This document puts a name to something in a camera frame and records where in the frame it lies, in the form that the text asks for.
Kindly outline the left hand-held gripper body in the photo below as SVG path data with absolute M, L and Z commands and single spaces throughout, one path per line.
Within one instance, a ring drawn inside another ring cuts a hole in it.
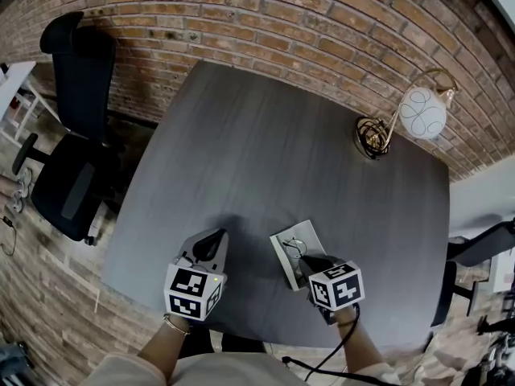
M 218 229 L 187 238 L 179 255 L 168 265 L 163 290 L 167 313 L 204 321 L 220 301 L 226 282 L 224 267 L 229 246 L 228 232 L 211 261 L 198 261 L 193 254 L 194 244 Z

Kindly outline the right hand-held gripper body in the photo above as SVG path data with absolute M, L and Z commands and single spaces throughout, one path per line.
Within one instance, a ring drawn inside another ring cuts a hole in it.
M 365 298 L 361 269 L 351 261 L 327 254 L 311 255 L 313 274 L 304 277 L 309 301 L 327 324 L 335 324 L 335 312 Z

